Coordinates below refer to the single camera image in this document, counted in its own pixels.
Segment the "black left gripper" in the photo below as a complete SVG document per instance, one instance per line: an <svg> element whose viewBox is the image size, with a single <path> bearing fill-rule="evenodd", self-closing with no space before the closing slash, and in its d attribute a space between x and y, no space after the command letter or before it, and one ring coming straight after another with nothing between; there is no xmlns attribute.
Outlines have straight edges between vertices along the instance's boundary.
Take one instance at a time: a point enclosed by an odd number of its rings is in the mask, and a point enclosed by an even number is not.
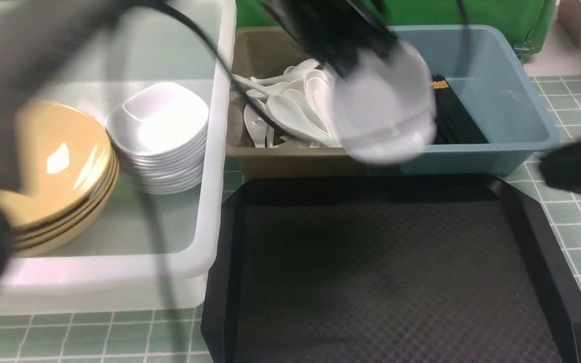
<svg viewBox="0 0 581 363"><path fill-rule="evenodd" d="M342 78L361 62L360 51L386 60L397 48L397 36L382 21L383 1L264 1L261 6L306 54Z"/></svg>

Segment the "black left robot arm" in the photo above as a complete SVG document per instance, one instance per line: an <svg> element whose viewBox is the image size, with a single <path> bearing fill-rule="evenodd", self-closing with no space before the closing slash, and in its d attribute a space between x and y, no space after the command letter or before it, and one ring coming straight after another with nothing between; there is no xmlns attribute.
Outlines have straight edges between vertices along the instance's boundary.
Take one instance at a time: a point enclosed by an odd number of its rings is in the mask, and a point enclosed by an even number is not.
<svg viewBox="0 0 581 363"><path fill-rule="evenodd" d="M226 75L232 74L209 35L168 1L23 1L0 16L0 189L21 187L16 113L94 35L113 29L131 9L146 7L188 27ZM269 1L263 9L311 57L342 78L362 64L362 50L396 57L399 37L362 1ZM0 278L12 256L13 231L0 209Z"/></svg>

